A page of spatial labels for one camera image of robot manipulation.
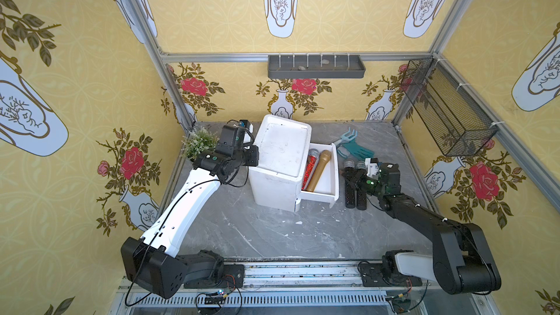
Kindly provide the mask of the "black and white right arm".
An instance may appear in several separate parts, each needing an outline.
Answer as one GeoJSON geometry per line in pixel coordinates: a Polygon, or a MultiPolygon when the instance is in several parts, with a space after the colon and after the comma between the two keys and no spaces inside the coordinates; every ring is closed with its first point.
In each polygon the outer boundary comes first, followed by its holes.
{"type": "Polygon", "coordinates": [[[398,164],[346,160],[341,175],[346,191],[354,191],[357,201],[377,198],[381,211],[432,242],[427,267],[413,263],[414,277],[420,278],[420,271],[427,271],[425,278],[436,281],[450,295],[485,295],[501,288],[501,275],[482,229],[473,223],[449,220],[403,193],[398,164]]]}

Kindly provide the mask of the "black rhinestone microphone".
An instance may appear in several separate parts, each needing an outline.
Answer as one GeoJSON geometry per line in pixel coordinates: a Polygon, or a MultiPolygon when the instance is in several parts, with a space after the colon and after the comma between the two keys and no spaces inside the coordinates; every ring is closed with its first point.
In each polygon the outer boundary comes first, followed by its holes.
{"type": "MultiPolygon", "coordinates": [[[[366,169],[366,165],[364,161],[360,161],[357,164],[357,168],[356,169],[366,169]]],[[[367,193],[365,191],[365,189],[363,188],[364,182],[366,180],[363,181],[358,181],[358,187],[356,188],[357,191],[357,208],[359,210],[365,211],[367,209],[367,193]]]]}
{"type": "Polygon", "coordinates": [[[342,176],[344,178],[345,206],[348,209],[354,209],[356,207],[356,192],[354,184],[351,181],[354,176],[354,171],[355,162],[353,160],[345,160],[342,176]]]}

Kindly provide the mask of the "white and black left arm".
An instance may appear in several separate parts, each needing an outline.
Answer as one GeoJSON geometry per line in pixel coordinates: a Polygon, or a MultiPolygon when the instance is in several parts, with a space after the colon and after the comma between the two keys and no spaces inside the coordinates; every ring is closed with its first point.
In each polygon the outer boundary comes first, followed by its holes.
{"type": "Polygon", "coordinates": [[[156,222],[140,239],[129,238],[122,245],[127,279],[164,299],[187,284],[220,283],[223,257],[207,250],[181,255],[179,250],[211,196],[221,186],[229,185],[242,167],[255,167],[258,162],[259,150],[251,122],[226,123],[216,146],[197,156],[187,181],[156,222]]]}

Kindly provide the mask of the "white plastic drawer cabinet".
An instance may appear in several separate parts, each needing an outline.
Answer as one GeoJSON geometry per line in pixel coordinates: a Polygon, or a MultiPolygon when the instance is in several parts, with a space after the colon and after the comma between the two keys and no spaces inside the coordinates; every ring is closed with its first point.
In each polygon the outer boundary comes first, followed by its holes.
{"type": "Polygon", "coordinates": [[[296,212],[311,142],[307,123],[266,115],[255,144],[258,166],[249,169],[249,181],[258,205],[296,212]]]}

